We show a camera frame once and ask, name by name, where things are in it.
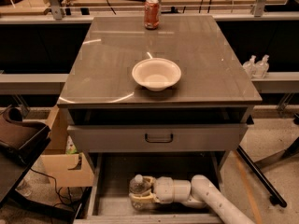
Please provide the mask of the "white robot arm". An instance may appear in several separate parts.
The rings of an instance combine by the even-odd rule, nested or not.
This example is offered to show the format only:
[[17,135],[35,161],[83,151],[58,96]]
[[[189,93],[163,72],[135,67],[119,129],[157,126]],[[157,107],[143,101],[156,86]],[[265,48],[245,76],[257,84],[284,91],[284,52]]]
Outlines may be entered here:
[[136,175],[129,184],[129,198],[135,209],[151,203],[181,203],[194,209],[208,205],[225,224],[255,224],[204,175],[195,175],[191,181]]

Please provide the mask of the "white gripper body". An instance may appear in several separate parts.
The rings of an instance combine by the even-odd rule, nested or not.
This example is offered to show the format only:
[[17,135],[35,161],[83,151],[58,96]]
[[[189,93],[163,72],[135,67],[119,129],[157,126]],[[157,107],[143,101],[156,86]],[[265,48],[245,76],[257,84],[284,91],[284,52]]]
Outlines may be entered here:
[[189,199],[191,183],[188,180],[159,177],[154,182],[153,193],[158,203],[183,203]]

